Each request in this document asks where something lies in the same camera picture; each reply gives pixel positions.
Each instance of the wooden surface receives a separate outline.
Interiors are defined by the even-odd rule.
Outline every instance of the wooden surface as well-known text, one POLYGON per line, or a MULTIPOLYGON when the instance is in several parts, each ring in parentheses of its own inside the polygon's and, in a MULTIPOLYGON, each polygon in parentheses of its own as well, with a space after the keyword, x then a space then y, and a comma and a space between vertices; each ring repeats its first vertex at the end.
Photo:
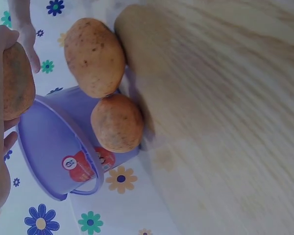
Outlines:
POLYGON ((294 0, 146 3, 115 22, 122 91, 181 233, 294 235, 294 0))

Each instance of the plastic bucket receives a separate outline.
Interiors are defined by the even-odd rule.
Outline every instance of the plastic bucket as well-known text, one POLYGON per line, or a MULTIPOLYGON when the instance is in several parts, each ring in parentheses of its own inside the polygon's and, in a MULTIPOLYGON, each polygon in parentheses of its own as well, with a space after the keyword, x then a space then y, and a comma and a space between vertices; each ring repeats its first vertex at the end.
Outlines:
POLYGON ((37 95, 21 116, 17 132, 26 163, 42 189, 56 200, 65 200, 69 192, 97 192, 104 172, 139 153, 138 147, 127 153, 101 147, 90 123, 98 102, 73 87, 45 97, 37 95), (92 190, 76 190, 89 180, 94 180, 92 190))

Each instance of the sticker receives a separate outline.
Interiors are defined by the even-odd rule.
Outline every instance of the sticker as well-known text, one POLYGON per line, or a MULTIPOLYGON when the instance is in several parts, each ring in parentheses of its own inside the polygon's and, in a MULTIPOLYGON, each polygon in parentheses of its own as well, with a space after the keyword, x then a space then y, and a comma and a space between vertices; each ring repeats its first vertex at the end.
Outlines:
POLYGON ((76 167, 76 164, 77 164, 77 161, 75 160, 75 158, 70 156, 66 157, 62 162, 62 166, 66 170, 74 169, 76 167))
POLYGON ((79 151, 74 156, 65 157, 62 161, 62 166, 69 171, 70 177, 76 182, 88 181, 95 174, 82 151, 79 151))
POLYGON ((100 162, 102 164, 103 172, 106 172, 113 168, 116 163, 116 158, 114 154, 102 147, 95 147, 95 151, 98 154, 100 162))
MULTIPOLYGON (((95 151, 101 162, 103 172, 112 169, 116 162, 114 154, 102 147, 95 147, 95 151)), ((82 151, 79 151, 74 156, 66 156, 62 160, 62 167, 69 171, 70 177, 76 182, 88 181, 95 175, 82 151)))

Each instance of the potato skin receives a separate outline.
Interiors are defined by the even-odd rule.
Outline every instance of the potato skin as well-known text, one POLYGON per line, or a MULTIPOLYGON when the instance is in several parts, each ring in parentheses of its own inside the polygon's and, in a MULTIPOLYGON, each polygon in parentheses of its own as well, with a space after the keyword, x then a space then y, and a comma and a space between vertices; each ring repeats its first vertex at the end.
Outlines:
POLYGON ((3 52, 3 119, 18 118, 36 95, 30 62, 21 44, 3 52))
POLYGON ((91 124, 99 143, 111 152, 131 151, 143 137, 142 114, 123 94, 103 98, 92 111, 91 124))
POLYGON ((64 53, 71 73, 90 97, 102 98, 119 86, 125 56, 116 35, 101 21, 82 18, 67 32, 64 53))

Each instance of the floral tablecloth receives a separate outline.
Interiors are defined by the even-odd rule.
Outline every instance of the floral tablecloth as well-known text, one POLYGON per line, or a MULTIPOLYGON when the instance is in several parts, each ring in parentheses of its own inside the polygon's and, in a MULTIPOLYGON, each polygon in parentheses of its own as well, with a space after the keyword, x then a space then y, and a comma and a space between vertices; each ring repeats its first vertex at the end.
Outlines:
MULTIPOLYGON (((79 18, 94 17, 111 27, 123 7, 124 2, 107 0, 31 1, 32 22, 37 30, 35 49, 41 60, 41 71, 34 75, 37 94, 47 95, 76 85, 63 52, 70 26, 79 18)), ((4 1, 0 1, 0 24, 13 28, 4 1)), ((180 234, 140 157, 107 172, 97 194, 71 195, 62 202, 41 190, 26 166, 18 143, 4 160, 12 188, 0 209, 0 235, 180 234)))

